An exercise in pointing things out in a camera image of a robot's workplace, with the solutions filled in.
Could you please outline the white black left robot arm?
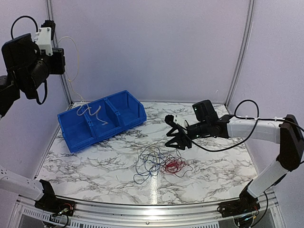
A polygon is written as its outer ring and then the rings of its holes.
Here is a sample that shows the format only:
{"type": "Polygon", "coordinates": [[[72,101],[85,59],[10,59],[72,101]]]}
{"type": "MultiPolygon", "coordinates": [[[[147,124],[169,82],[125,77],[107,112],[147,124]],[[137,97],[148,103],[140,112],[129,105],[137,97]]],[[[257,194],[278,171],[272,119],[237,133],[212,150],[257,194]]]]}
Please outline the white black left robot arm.
{"type": "MultiPolygon", "coordinates": [[[[0,116],[4,117],[23,92],[27,99],[41,105],[37,89],[41,84],[47,89],[49,75],[61,75],[65,70],[64,51],[51,48],[49,51],[33,42],[31,34],[24,34],[6,42],[2,48],[7,75],[0,77],[0,116]]],[[[35,202],[35,207],[52,213],[53,217],[73,216],[75,202],[56,196],[49,181],[29,179],[0,168],[0,187],[35,202]]]]}

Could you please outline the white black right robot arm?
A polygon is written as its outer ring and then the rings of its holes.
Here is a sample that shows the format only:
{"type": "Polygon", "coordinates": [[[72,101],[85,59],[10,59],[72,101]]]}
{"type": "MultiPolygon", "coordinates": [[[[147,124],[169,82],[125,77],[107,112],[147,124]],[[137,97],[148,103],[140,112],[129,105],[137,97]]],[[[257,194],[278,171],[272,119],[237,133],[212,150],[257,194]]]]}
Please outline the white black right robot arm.
{"type": "Polygon", "coordinates": [[[219,204],[218,212],[224,218],[260,209],[258,197],[303,163],[304,130],[292,114],[283,118],[237,116],[236,113],[218,117],[210,100],[195,103],[192,108],[198,120],[192,125],[176,114],[165,116],[166,124],[171,127],[167,133],[171,140],[166,147],[190,149],[195,139],[209,137],[243,138],[244,141],[252,138],[280,145],[276,159],[245,186],[237,200],[219,204]]]}

